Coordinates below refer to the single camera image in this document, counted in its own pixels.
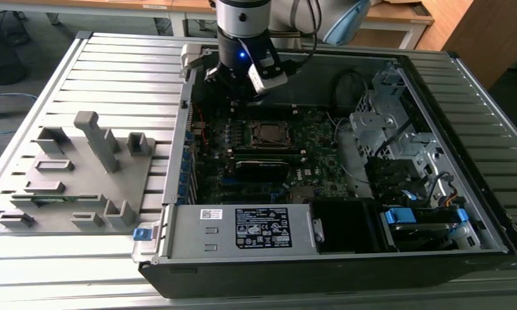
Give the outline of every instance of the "black cable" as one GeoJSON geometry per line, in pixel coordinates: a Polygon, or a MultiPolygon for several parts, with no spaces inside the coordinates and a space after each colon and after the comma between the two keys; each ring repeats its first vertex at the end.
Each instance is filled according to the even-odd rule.
{"type": "Polygon", "coordinates": [[[380,155],[380,152],[383,151],[383,149],[391,144],[393,143],[393,141],[400,137],[400,135],[403,135],[403,132],[405,131],[405,129],[408,128],[408,126],[412,124],[412,119],[408,119],[408,121],[403,124],[403,126],[400,126],[400,128],[396,130],[395,134],[391,136],[389,139],[387,139],[387,141],[381,144],[381,146],[379,147],[379,149],[376,150],[376,153],[373,153],[373,157],[377,157],[377,155],[380,155]]]}
{"type": "Polygon", "coordinates": [[[428,207],[429,206],[429,203],[431,203],[431,197],[433,195],[433,192],[435,192],[435,188],[437,186],[437,182],[440,180],[441,177],[444,177],[445,175],[451,175],[451,173],[448,171],[441,171],[437,176],[435,177],[435,180],[433,182],[431,183],[429,185],[429,190],[428,190],[428,195],[425,196],[425,203],[424,203],[424,206],[428,207]]]}
{"type": "Polygon", "coordinates": [[[312,50],[311,50],[307,58],[301,61],[301,67],[311,61],[311,59],[312,59],[312,57],[313,57],[313,55],[316,53],[316,49],[319,47],[319,31],[320,31],[321,21],[323,21],[320,2],[319,2],[319,0],[315,0],[315,2],[316,2],[316,9],[319,11],[319,23],[316,24],[316,14],[313,13],[313,8],[312,8],[312,2],[311,1],[312,0],[307,0],[307,5],[309,6],[313,32],[311,34],[307,34],[307,35],[312,35],[313,46],[312,46],[312,50]]]}
{"type": "Polygon", "coordinates": [[[343,69],[340,72],[337,72],[337,74],[333,76],[332,80],[331,80],[331,84],[329,84],[329,93],[331,93],[331,102],[329,102],[329,106],[331,106],[331,110],[336,110],[337,109],[337,103],[339,103],[339,100],[337,100],[337,88],[339,88],[339,85],[343,81],[343,78],[345,76],[351,76],[351,77],[355,77],[357,76],[364,84],[364,91],[367,92],[368,91],[368,82],[364,78],[364,75],[356,71],[355,69],[352,68],[347,68],[347,69],[343,69]]]}

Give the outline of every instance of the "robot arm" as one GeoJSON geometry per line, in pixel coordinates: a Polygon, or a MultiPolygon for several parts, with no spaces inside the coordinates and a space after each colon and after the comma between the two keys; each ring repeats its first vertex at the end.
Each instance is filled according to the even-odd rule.
{"type": "Polygon", "coordinates": [[[313,54],[307,51],[303,62],[281,61],[269,25],[297,31],[297,36],[313,34],[316,39],[320,35],[327,43],[341,45],[356,33],[369,0],[216,0],[215,7],[220,60],[208,79],[229,85],[231,99],[245,102],[285,84],[313,54]],[[323,11],[331,17],[321,24],[323,11]]]}

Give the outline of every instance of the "aluminum table surface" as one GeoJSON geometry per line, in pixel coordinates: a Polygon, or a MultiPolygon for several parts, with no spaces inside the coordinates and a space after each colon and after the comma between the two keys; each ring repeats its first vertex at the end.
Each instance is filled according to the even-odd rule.
{"type": "MultiPolygon", "coordinates": [[[[76,39],[0,159],[0,205],[24,182],[40,151],[31,138],[41,126],[72,124],[79,110],[100,113],[117,137],[141,131],[157,140],[143,202],[144,220],[159,217],[180,102],[180,52],[191,38],[93,34],[76,39]]],[[[517,224],[517,130],[461,61],[443,52],[345,48],[411,57],[501,204],[517,224]]],[[[73,127],[69,135],[80,135],[73,127]]],[[[428,309],[475,302],[517,306],[517,264],[469,274],[425,289],[349,294],[164,299],[131,259],[131,236],[0,236],[0,308],[273,307],[384,301],[428,309]]]]}

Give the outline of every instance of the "circuit board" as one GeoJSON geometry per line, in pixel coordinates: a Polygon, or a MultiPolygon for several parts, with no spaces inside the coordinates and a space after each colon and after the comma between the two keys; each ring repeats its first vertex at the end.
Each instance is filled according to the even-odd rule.
{"type": "Polygon", "coordinates": [[[217,110],[205,116],[200,112],[193,127],[197,203],[303,203],[313,196],[352,194],[325,111],[293,107],[240,113],[217,110]],[[259,168],[249,180],[235,180],[229,173],[235,162],[283,164],[281,177],[263,179],[279,174],[277,167],[276,171],[259,168]]]}

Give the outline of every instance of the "floor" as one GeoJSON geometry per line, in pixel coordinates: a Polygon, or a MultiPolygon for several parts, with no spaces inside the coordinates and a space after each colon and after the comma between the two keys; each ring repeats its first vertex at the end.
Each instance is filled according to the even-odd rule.
{"type": "MultiPolygon", "coordinates": [[[[17,48],[23,63],[31,70],[28,78],[15,85],[0,87],[3,92],[24,92],[39,95],[55,67],[72,43],[75,35],[81,30],[95,32],[113,32],[123,34],[157,35],[155,20],[144,17],[111,17],[61,14],[60,26],[52,26],[44,13],[27,12],[24,22],[32,41],[17,48]]],[[[168,21],[161,23],[160,29],[169,29],[168,21]]],[[[192,36],[212,37],[213,31],[200,31],[199,25],[189,22],[189,34],[192,36]]],[[[517,78],[513,73],[507,73],[491,89],[496,101],[509,115],[517,126],[517,78]]],[[[29,98],[0,98],[0,131],[15,130],[31,109],[29,98]]],[[[9,143],[12,134],[0,134],[0,155],[9,143]]]]}
{"type": "MultiPolygon", "coordinates": [[[[155,19],[144,17],[112,17],[77,14],[60,14],[61,25],[52,26],[44,13],[25,12],[24,25],[32,41],[16,48],[29,76],[15,85],[0,87],[0,93],[23,92],[39,95],[53,70],[72,44],[79,31],[111,32],[120,34],[157,35],[155,19]]],[[[160,29],[172,35],[168,20],[160,22],[160,29]]],[[[189,22],[189,35],[212,37],[213,31],[200,31],[199,25],[189,22]]],[[[33,101],[25,97],[0,97],[0,131],[16,130],[31,110],[33,101]]],[[[12,134],[0,134],[0,155],[9,143],[12,134]]]]}

